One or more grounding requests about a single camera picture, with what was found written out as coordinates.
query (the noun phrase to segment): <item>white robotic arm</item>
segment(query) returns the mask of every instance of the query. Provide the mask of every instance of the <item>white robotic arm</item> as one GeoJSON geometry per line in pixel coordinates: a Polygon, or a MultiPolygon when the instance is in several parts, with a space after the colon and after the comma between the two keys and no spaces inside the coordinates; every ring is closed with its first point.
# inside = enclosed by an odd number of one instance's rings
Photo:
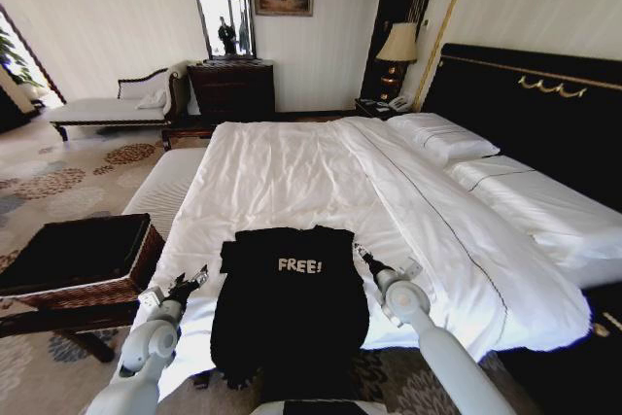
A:
{"type": "Polygon", "coordinates": [[[175,358],[174,352],[190,293],[207,280],[207,266],[184,281],[182,274],[164,298],[159,288],[141,294],[153,307],[147,321],[125,339],[117,371],[110,384],[97,395],[86,415],[153,415],[156,413],[162,371],[175,358]]]}
{"type": "Polygon", "coordinates": [[[374,276],[385,300],[383,311],[399,326],[407,323],[415,329],[421,354],[460,413],[515,414],[458,339],[434,324],[428,314],[430,301],[421,288],[391,268],[384,268],[374,276]]]}

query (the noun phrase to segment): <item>lamp base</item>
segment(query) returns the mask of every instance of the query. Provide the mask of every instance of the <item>lamp base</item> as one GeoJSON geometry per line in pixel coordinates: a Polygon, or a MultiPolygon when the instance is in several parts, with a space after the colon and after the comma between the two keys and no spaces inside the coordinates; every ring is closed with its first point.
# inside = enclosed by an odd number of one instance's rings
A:
{"type": "Polygon", "coordinates": [[[405,67],[399,65],[391,65],[380,79],[380,100],[384,102],[391,101],[399,94],[405,67]]]}

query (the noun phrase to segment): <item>patterned carpet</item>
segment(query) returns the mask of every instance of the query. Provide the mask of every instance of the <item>patterned carpet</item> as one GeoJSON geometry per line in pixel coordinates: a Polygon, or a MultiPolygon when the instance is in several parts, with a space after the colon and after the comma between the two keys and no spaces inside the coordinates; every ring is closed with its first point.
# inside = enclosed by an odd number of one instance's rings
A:
{"type": "MultiPolygon", "coordinates": [[[[204,145],[193,139],[173,142],[175,148],[204,145]]],[[[44,121],[1,134],[0,269],[45,223],[119,214],[161,155],[159,132],[153,129],[70,128],[70,141],[64,144],[44,121]]],[[[3,315],[26,309],[20,303],[0,302],[3,315]]],[[[116,349],[126,335],[127,329],[101,332],[116,349]]],[[[115,365],[100,363],[49,332],[3,338],[0,413],[83,413],[110,380],[115,365]]],[[[494,354],[482,365],[518,413],[539,413],[494,354]]],[[[351,379],[360,399],[383,401],[390,411],[458,413],[415,349],[361,351],[351,379]]],[[[249,388],[232,391],[215,373],[205,390],[184,383],[158,413],[248,414],[261,400],[261,384],[259,375],[249,388]]]]}

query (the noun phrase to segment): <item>white wall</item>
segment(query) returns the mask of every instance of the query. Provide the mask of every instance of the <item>white wall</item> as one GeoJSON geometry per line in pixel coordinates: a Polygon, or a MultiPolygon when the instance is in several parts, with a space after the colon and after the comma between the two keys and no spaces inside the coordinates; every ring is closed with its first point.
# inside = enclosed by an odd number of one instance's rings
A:
{"type": "MultiPolygon", "coordinates": [[[[206,56],[195,0],[0,1],[68,100],[116,96],[118,78],[206,56]]],[[[315,0],[312,17],[255,17],[278,110],[352,107],[377,3],[315,0]]]]}
{"type": "MultiPolygon", "coordinates": [[[[437,4],[431,0],[426,17],[436,15],[438,9],[444,16],[447,4],[448,0],[437,4]]],[[[621,32],[622,0],[458,0],[442,43],[620,60],[621,32]]],[[[435,40],[435,33],[429,36],[424,44],[435,40]]],[[[416,91],[429,56],[430,51],[427,55],[421,53],[419,63],[408,71],[404,91],[416,91]]],[[[430,73],[426,90],[432,76],[430,73]]]]}

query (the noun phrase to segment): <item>pillow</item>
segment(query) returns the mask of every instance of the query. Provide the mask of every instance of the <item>pillow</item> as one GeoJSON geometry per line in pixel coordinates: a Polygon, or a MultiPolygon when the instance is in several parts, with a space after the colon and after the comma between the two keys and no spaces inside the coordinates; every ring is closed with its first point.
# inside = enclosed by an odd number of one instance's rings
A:
{"type": "Polygon", "coordinates": [[[159,109],[166,104],[166,91],[157,89],[154,92],[147,93],[140,100],[136,109],[159,109]]]}
{"type": "Polygon", "coordinates": [[[622,260],[622,214],[506,156],[448,171],[467,191],[532,236],[558,265],[622,260]]]}
{"type": "Polygon", "coordinates": [[[492,156],[499,148],[437,114],[407,114],[387,120],[410,146],[439,167],[492,156]]]}

